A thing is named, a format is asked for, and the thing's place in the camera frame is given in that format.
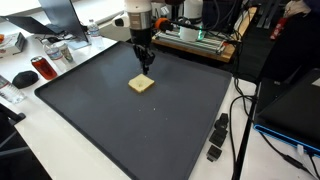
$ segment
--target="red container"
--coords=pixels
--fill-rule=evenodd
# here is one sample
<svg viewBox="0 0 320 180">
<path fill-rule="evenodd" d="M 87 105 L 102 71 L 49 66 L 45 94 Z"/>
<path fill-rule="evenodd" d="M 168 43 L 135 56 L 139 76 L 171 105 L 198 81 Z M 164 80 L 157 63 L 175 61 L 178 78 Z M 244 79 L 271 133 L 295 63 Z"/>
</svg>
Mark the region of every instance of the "red container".
<svg viewBox="0 0 320 180">
<path fill-rule="evenodd" d="M 31 63 L 46 80 L 57 77 L 57 72 L 50 66 L 45 58 L 41 56 L 34 57 L 31 59 Z"/>
</svg>

